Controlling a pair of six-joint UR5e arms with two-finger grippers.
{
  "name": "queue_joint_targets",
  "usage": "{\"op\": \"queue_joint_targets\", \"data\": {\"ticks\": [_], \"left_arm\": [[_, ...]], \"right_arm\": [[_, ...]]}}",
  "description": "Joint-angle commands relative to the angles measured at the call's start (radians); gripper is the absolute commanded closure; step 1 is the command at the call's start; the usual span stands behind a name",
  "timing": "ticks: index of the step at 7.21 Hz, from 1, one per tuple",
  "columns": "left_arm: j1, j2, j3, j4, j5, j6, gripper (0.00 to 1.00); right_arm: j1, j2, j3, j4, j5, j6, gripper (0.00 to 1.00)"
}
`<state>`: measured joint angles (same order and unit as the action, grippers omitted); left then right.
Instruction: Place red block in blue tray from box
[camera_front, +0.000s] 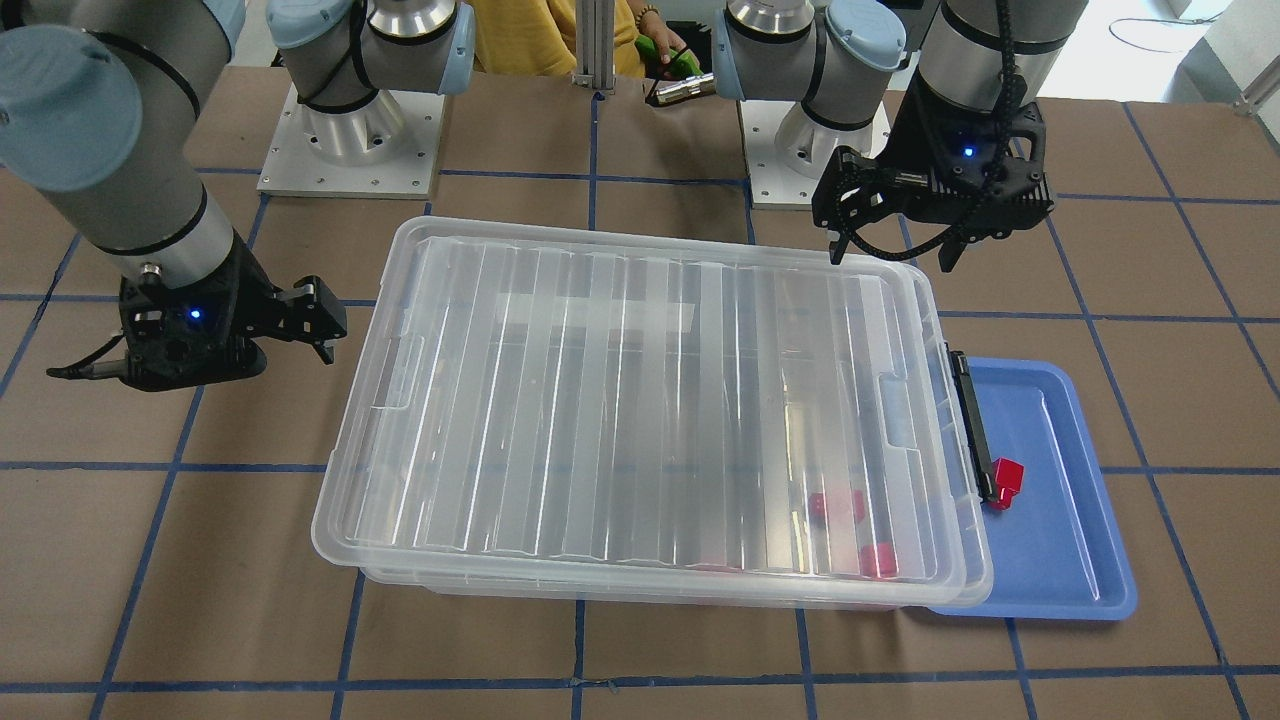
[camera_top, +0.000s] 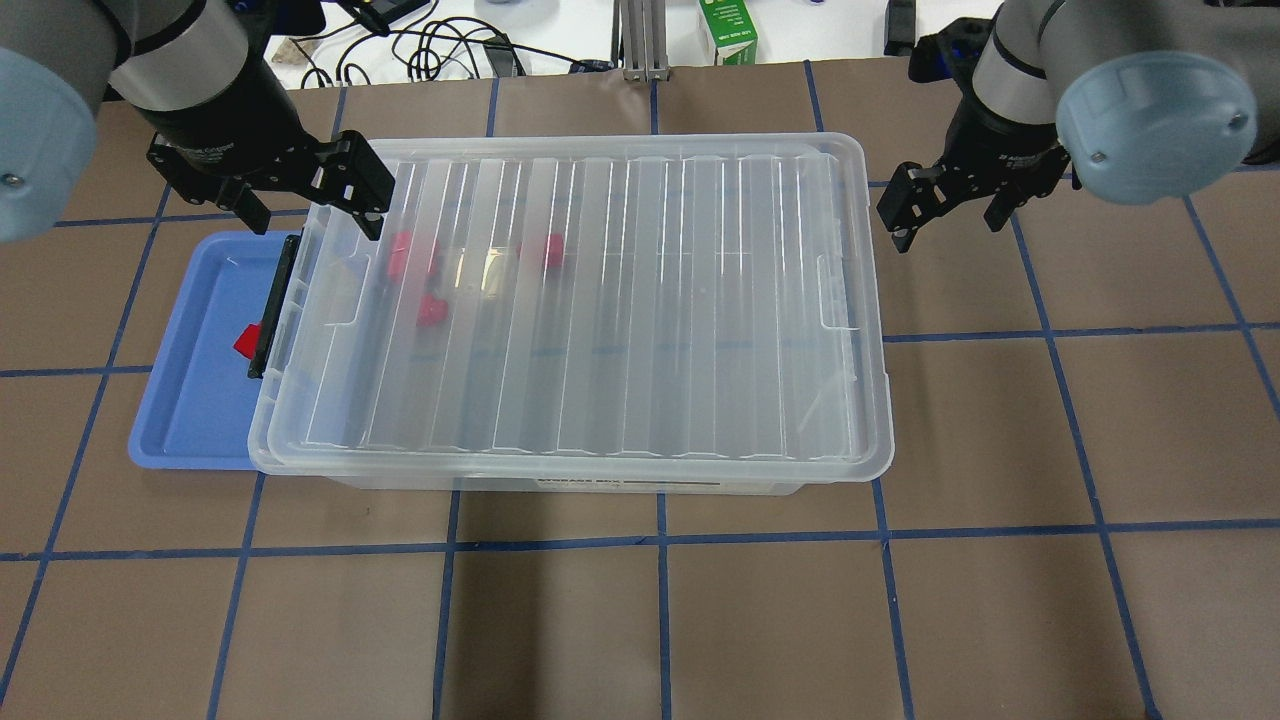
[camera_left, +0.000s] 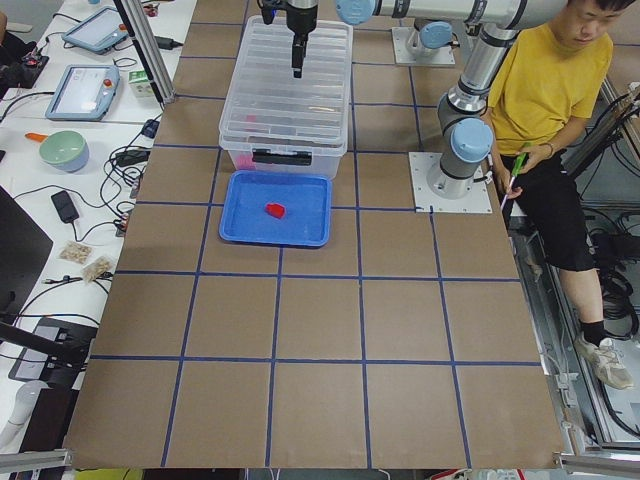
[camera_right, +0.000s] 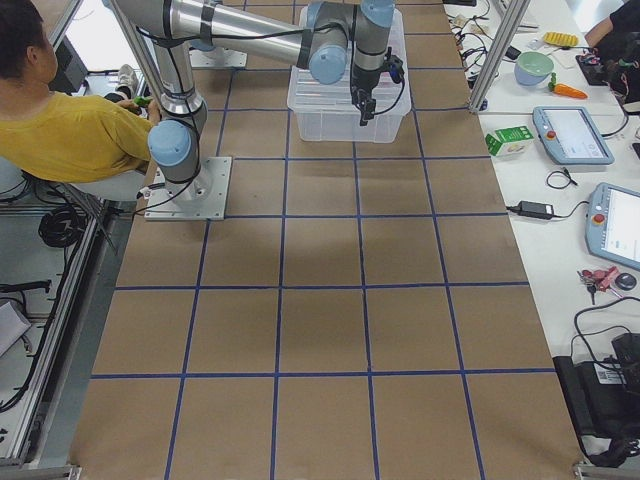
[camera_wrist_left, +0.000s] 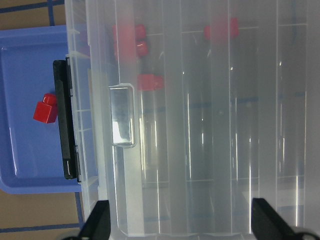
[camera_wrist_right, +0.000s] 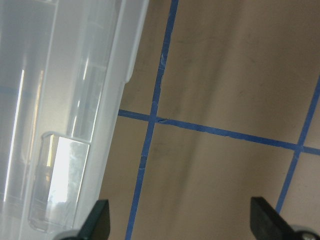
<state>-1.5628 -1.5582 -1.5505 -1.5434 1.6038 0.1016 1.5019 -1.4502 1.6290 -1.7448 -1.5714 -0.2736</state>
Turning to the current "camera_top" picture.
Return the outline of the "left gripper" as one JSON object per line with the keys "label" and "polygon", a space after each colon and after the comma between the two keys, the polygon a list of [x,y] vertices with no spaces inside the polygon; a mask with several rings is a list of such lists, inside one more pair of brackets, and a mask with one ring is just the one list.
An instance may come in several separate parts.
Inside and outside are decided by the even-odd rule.
{"label": "left gripper", "polygon": [[294,193],[380,240],[394,176],[360,132],[343,129],[330,143],[307,132],[270,70],[242,70],[192,108],[137,110],[155,131],[150,164],[187,202],[212,202],[265,234],[271,213],[257,193]]}

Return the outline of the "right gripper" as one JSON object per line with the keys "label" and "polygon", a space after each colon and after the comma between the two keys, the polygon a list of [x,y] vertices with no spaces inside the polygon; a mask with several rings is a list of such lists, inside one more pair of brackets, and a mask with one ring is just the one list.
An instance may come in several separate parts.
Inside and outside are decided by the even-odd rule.
{"label": "right gripper", "polygon": [[932,167],[901,163],[877,202],[897,252],[919,229],[961,204],[989,197],[984,222],[1001,231],[1032,199],[1057,187],[1069,155],[1050,124],[1007,120],[977,100],[963,100]]}

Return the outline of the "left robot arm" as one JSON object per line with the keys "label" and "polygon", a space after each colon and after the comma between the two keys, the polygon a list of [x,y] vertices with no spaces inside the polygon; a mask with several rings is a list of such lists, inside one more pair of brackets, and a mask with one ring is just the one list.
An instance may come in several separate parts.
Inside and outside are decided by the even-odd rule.
{"label": "left robot arm", "polygon": [[394,176],[361,133],[306,131],[224,1],[5,1],[1,55],[4,242],[61,219],[109,92],[154,128],[148,163],[188,204],[261,234],[261,193],[291,193],[381,234]]}

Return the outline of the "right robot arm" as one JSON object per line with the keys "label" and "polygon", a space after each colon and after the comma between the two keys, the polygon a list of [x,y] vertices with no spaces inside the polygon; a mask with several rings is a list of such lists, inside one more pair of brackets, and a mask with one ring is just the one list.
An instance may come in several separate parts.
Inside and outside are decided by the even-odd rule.
{"label": "right robot arm", "polygon": [[1005,1],[890,51],[961,94],[940,158],[900,164],[877,204],[900,252],[975,200],[1000,231],[1065,174],[1148,205],[1277,164],[1275,1]]}

